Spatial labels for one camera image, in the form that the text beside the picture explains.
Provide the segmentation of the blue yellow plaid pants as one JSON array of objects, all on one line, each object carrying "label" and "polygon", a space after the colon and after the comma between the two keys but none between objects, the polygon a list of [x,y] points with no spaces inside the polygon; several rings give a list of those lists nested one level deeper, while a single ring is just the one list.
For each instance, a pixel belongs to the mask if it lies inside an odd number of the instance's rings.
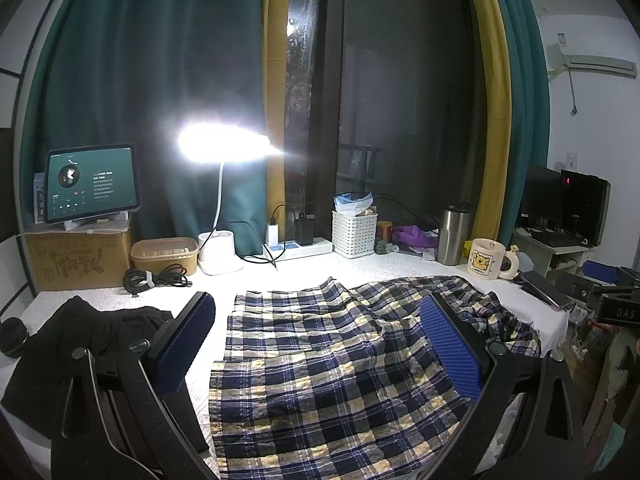
[{"label": "blue yellow plaid pants", "polygon": [[422,330],[431,294],[484,339],[538,356],[532,326],[455,275],[237,296],[209,382],[221,477],[395,479],[425,467],[470,405]]}]

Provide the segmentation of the black tablet on table edge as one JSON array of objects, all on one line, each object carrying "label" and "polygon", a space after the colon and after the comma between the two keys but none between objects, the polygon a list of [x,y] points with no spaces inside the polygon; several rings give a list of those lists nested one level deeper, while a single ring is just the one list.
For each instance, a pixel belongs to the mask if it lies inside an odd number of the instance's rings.
[{"label": "black tablet on table edge", "polygon": [[535,270],[520,272],[514,282],[521,286],[524,292],[545,302],[551,307],[560,310],[570,310],[573,300],[559,292],[558,289],[547,281]]}]

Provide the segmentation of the black folded garment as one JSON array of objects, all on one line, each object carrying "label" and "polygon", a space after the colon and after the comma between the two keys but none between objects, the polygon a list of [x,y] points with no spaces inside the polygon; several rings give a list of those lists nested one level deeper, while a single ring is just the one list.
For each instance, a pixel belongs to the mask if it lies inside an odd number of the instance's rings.
[{"label": "black folded garment", "polygon": [[1,404],[43,437],[52,437],[58,390],[72,353],[86,348],[95,358],[126,350],[139,340],[151,340],[169,311],[153,307],[98,311],[75,296],[62,304],[35,335],[14,368]]}]

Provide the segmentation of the black computer monitor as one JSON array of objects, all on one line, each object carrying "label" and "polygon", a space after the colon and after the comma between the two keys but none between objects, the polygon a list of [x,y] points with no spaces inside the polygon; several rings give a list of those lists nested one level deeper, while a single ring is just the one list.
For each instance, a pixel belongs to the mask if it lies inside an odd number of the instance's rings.
[{"label": "black computer monitor", "polygon": [[530,165],[515,226],[550,247],[601,243],[611,183],[592,174]]}]

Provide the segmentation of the cream bear mug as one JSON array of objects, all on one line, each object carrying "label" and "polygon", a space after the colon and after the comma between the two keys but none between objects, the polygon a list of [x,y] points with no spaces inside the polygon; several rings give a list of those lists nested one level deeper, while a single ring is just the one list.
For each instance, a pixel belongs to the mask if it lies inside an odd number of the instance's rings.
[{"label": "cream bear mug", "polygon": [[512,281],[520,270],[518,248],[506,247],[496,240],[476,238],[472,241],[466,270],[481,280]]}]

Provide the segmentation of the black round lens cap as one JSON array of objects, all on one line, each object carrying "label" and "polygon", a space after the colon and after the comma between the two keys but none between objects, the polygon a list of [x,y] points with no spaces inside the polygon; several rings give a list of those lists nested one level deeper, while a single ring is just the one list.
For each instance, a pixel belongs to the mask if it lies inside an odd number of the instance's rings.
[{"label": "black round lens cap", "polygon": [[0,352],[10,359],[18,359],[29,340],[29,331],[20,318],[7,318],[0,324]]}]

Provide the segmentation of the brown lidded food container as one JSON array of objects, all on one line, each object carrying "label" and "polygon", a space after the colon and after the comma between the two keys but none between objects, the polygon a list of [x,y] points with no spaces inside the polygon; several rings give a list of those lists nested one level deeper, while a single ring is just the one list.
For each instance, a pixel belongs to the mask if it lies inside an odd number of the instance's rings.
[{"label": "brown lidded food container", "polygon": [[198,242],[191,237],[139,240],[130,248],[130,260],[136,269],[154,274],[178,263],[190,276],[198,267]]}]

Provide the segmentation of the brown cardboard box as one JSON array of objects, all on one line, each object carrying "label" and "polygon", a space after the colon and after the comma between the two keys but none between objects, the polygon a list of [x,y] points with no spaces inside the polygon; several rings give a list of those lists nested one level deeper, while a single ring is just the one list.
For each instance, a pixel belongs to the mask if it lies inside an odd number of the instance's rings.
[{"label": "brown cardboard box", "polygon": [[129,231],[28,234],[26,246],[40,292],[120,287],[130,268]]}]

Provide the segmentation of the stainless steel tumbler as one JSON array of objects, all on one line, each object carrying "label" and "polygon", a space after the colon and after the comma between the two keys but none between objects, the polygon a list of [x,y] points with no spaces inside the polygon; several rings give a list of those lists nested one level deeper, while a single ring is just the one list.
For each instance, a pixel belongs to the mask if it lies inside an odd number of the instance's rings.
[{"label": "stainless steel tumbler", "polygon": [[469,203],[451,203],[442,211],[439,223],[436,260],[444,266],[456,266],[462,255],[472,223]]}]

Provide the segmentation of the purple cloth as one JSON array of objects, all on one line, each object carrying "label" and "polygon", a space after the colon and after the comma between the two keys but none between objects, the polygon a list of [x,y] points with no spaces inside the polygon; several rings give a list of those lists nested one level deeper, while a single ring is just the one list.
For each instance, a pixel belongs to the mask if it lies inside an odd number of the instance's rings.
[{"label": "purple cloth", "polygon": [[392,241],[408,247],[431,249],[438,246],[438,234],[418,226],[393,226]]}]

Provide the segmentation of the white power strip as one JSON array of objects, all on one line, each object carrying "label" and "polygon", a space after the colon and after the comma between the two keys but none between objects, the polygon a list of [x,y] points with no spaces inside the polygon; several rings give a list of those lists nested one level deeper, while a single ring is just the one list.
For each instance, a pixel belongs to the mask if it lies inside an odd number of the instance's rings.
[{"label": "white power strip", "polygon": [[273,258],[275,262],[321,256],[333,252],[333,244],[323,237],[315,237],[310,245],[299,245],[295,240],[288,240],[262,250],[262,255]]}]

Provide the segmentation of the yellow right curtain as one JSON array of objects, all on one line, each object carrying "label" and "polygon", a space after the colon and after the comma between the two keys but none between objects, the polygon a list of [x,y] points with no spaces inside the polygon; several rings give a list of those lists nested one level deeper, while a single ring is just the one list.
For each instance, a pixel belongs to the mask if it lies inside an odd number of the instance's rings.
[{"label": "yellow right curtain", "polygon": [[480,33],[486,89],[486,146],[474,238],[495,240],[506,196],[512,127],[511,70],[498,0],[472,0]]}]

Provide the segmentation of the yellow curtain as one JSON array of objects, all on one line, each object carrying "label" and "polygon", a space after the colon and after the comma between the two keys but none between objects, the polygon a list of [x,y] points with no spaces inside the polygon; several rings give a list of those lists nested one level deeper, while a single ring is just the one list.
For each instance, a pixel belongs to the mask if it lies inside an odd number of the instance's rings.
[{"label": "yellow curtain", "polygon": [[[284,151],[286,63],[288,62],[288,0],[262,0],[262,97],[266,133],[271,145]],[[268,158],[268,219],[275,218],[285,238],[284,156]]]},{"label": "yellow curtain", "polygon": [[498,0],[472,0],[480,33],[486,89],[486,146],[474,238],[495,240],[506,196],[512,127],[511,70]]}]

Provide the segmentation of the white phone charger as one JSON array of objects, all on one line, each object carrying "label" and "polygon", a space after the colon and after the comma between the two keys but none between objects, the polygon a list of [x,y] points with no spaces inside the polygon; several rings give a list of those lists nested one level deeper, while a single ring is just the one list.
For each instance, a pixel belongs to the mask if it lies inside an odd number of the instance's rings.
[{"label": "white phone charger", "polygon": [[276,247],[280,244],[279,225],[275,218],[269,220],[266,232],[266,245],[268,247]]}]

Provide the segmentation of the white air conditioner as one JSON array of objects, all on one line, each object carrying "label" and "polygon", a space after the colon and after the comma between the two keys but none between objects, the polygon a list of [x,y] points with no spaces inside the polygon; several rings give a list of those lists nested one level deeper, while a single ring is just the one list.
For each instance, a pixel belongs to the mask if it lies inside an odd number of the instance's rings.
[{"label": "white air conditioner", "polygon": [[550,44],[546,47],[546,55],[549,63],[548,81],[570,70],[626,78],[638,76],[637,64],[634,62],[602,55],[567,54],[560,44]]}]

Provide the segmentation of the tablet with green screen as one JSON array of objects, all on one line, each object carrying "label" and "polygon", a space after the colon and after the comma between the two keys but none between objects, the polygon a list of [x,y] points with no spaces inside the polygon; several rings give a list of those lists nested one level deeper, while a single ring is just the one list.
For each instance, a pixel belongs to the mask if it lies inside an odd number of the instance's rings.
[{"label": "tablet with green screen", "polygon": [[47,224],[135,211],[141,206],[136,153],[130,144],[82,146],[47,154]]}]

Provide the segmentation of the small red yellow can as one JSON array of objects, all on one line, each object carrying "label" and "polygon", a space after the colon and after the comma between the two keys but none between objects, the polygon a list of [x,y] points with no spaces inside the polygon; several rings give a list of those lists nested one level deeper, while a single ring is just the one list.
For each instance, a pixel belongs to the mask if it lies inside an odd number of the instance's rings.
[{"label": "small red yellow can", "polygon": [[390,240],[390,233],[392,232],[393,222],[391,221],[378,221],[376,222],[376,237],[379,240],[384,240],[387,243]]}]

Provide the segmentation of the white perforated plastic basket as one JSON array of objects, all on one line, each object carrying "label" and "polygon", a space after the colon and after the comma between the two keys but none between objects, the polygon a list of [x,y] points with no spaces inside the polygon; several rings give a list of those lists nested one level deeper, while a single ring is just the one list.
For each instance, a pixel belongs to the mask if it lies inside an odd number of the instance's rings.
[{"label": "white perforated plastic basket", "polygon": [[349,217],[337,211],[332,212],[332,243],[334,252],[353,259],[374,253],[376,214]]}]

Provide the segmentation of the black power adapter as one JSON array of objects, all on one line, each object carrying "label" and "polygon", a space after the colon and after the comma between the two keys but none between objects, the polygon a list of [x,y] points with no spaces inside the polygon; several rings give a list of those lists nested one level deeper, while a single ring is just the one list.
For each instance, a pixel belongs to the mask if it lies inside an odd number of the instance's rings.
[{"label": "black power adapter", "polygon": [[299,246],[314,244],[314,217],[300,214],[294,221],[294,240]]}]

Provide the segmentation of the white desk lamp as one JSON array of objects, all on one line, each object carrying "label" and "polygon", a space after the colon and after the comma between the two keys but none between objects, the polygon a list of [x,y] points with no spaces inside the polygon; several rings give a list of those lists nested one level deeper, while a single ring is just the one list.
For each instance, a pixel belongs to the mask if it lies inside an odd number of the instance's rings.
[{"label": "white desk lamp", "polygon": [[207,230],[198,234],[198,266],[221,278],[244,264],[274,266],[266,245],[266,190],[248,182],[260,178],[265,162],[282,155],[267,133],[219,120],[192,120],[177,136],[182,157],[201,170],[217,171],[215,206]]}]

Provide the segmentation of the teal left curtain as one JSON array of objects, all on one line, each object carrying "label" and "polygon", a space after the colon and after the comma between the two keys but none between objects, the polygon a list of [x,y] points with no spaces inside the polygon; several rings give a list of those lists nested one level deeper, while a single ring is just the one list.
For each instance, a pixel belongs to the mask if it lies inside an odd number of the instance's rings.
[{"label": "teal left curtain", "polygon": [[262,0],[64,0],[40,54],[16,182],[32,220],[32,179],[50,151],[130,144],[142,238],[197,236],[217,171],[177,148],[192,120],[262,131]]}]

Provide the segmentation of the yellow left curtain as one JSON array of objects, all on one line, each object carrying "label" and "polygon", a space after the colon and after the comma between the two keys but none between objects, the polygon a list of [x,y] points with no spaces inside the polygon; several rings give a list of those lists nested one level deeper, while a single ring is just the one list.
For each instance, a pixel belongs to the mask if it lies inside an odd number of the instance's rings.
[{"label": "yellow left curtain", "polygon": [[[288,0],[262,0],[262,97],[266,133],[271,145],[284,151],[286,63],[288,62]],[[268,219],[275,218],[285,238],[284,156],[268,158]]]}]

